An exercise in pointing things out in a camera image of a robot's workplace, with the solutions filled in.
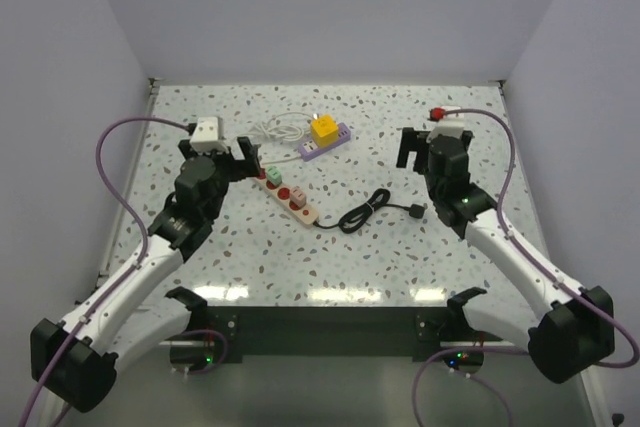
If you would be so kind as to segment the green USB charger plug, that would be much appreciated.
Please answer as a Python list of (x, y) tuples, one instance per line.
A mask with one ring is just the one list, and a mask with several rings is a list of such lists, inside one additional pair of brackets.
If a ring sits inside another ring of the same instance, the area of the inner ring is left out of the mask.
[(283, 182), (280, 170), (274, 165), (268, 166), (265, 169), (265, 176), (266, 180), (276, 187), (280, 186)]

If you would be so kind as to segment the beige power strip red sockets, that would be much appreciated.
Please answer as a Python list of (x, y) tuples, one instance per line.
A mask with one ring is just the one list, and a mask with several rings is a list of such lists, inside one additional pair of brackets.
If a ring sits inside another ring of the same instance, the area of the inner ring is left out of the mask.
[(301, 225), (305, 227), (312, 227), (314, 223), (319, 219), (319, 212), (317, 209), (310, 203), (309, 198), (307, 197), (307, 204), (302, 208), (297, 208), (295, 205), (291, 203), (290, 200), (290, 191), (293, 187), (285, 182), (284, 174), (282, 174), (282, 184), (278, 187), (272, 185), (266, 180), (265, 169), (262, 169), (262, 175), (259, 177), (253, 177), (252, 180), (257, 184), (257, 186), (265, 192), (268, 196), (270, 196), (277, 205), (282, 207), (292, 218), (297, 220)]

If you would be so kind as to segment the pink brown USB charger plug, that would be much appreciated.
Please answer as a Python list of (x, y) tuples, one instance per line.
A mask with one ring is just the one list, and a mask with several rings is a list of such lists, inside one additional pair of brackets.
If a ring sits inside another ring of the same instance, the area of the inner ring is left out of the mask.
[(300, 187), (293, 187), (291, 189), (290, 200), (297, 208), (302, 208), (307, 204), (306, 193)]

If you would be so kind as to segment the yellow cube socket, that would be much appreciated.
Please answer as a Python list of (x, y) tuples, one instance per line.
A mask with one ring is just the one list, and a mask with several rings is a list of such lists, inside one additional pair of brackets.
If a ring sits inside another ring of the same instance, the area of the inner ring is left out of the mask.
[(327, 147), (338, 140), (339, 127), (330, 115), (315, 118), (310, 124), (311, 137), (319, 148)]

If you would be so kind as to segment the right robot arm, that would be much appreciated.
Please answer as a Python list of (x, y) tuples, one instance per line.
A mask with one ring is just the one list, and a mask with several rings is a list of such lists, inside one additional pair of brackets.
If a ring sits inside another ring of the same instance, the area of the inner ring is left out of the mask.
[(473, 299), (482, 291), (473, 288), (449, 300), (446, 329), (459, 340), (491, 333), (528, 353), (548, 380), (563, 383), (614, 352), (612, 298), (599, 286), (587, 289), (565, 275), (511, 222), (499, 219), (496, 201), (471, 180), (471, 139), (468, 130), (450, 137), (406, 127), (396, 165), (404, 168), (409, 155), (416, 155), (413, 170), (424, 177), (439, 220), (502, 272), (533, 317), (517, 320), (497, 308), (484, 310)]

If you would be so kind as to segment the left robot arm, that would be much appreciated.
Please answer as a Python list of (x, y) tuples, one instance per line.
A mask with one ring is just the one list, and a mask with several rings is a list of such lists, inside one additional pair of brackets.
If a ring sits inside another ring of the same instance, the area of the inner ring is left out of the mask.
[(163, 209), (144, 230), (125, 264), (62, 320), (41, 320), (30, 334), (35, 391), (48, 389), (80, 412), (95, 408), (109, 393), (123, 363), (114, 344), (134, 311), (208, 239), (233, 182), (261, 173), (258, 148), (237, 140), (242, 158), (229, 148), (199, 152), (189, 141), (186, 160)]

